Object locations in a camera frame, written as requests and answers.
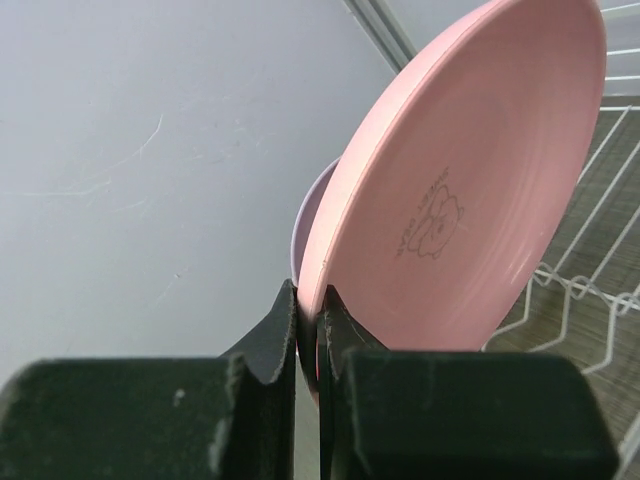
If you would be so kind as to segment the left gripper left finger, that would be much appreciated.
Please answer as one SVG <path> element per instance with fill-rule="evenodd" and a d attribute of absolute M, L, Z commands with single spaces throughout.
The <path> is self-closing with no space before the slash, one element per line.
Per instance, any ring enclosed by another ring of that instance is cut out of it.
<path fill-rule="evenodd" d="M 289 479 L 296 290 L 217 357 L 56 359 L 1 390 L 5 479 Z"/>

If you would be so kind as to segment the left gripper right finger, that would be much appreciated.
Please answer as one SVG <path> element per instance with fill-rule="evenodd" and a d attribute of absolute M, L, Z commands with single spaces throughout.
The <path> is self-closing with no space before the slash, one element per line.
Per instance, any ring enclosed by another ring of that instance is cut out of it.
<path fill-rule="evenodd" d="M 546 354 L 398 351 L 325 293 L 317 327 L 325 479 L 611 479 L 595 395 Z"/>

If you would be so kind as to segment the pink plate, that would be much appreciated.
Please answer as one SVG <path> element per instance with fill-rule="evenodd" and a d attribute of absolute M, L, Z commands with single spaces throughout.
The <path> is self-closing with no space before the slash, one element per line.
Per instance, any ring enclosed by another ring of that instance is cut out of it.
<path fill-rule="evenodd" d="M 596 2 L 490 1 L 395 77 L 341 155 L 303 254 L 311 390 L 329 287 L 390 349 L 487 343 L 568 206 L 605 71 Z"/>

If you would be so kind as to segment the purple plate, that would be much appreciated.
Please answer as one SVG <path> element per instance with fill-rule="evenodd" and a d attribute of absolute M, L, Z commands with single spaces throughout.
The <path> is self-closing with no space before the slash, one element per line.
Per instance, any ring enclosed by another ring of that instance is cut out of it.
<path fill-rule="evenodd" d="M 321 199 L 327 185 L 339 163 L 339 158 L 329 164 L 307 191 L 296 216 L 290 242 L 290 270 L 291 279 L 298 285 L 304 251 L 309 238 Z"/>

